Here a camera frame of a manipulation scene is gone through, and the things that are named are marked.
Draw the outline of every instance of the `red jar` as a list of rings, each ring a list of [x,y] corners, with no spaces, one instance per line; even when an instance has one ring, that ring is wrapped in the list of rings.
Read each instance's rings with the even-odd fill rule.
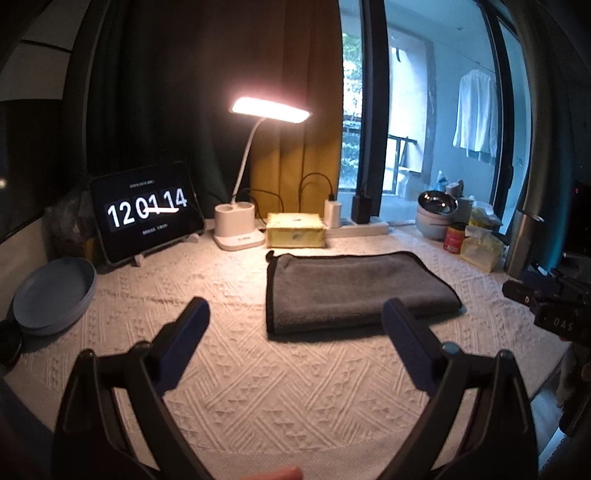
[[[465,223],[454,223],[447,227],[443,248],[452,254],[459,254],[466,235]]]

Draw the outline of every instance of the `white textured tablecloth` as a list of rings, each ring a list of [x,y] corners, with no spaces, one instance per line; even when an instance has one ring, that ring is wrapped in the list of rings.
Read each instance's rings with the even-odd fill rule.
[[[333,239],[330,248],[294,253],[398,250],[416,253],[465,305],[466,313],[433,327],[439,339],[469,353],[512,350],[528,392],[535,393],[567,344],[535,327],[527,308],[503,297],[505,274],[482,274],[441,244],[424,240],[414,227],[388,236]],[[127,265],[100,275],[84,317],[53,343],[23,355],[6,381],[53,428],[82,349],[99,355],[125,352],[139,340],[152,339],[193,296],[201,296],[211,306],[210,327],[165,402],[211,473],[223,480],[298,464],[307,480],[374,479],[409,434],[427,396],[414,389],[386,336],[269,341],[266,253],[263,247],[224,252],[206,233],[199,244],[178,244],[149,256],[142,268]],[[118,398],[140,459],[151,463],[125,395]],[[449,460],[459,445],[469,400],[440,460]]]

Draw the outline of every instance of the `yellow tissue box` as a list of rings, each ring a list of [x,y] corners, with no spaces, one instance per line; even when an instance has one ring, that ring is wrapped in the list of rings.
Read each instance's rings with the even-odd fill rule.
[[[267,247],[323,248],[324,224],[317,213],[270,213]]]

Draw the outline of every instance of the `folded towel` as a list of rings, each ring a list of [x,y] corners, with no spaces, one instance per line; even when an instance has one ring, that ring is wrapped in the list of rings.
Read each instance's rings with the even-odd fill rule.
[[[295,257],[267,255],[267,332],[274,334],[380,323],[398,297],[415,316],[462,308],[456,292],[411,252]]]

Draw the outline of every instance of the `blue plate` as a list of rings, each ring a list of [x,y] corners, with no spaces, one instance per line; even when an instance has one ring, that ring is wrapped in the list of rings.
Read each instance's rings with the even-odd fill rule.
[[[94,266],[83,258],[60,258],[33,272],[19,287],[13,311],[31,335],[53,335],[76,322],[95,294]]]

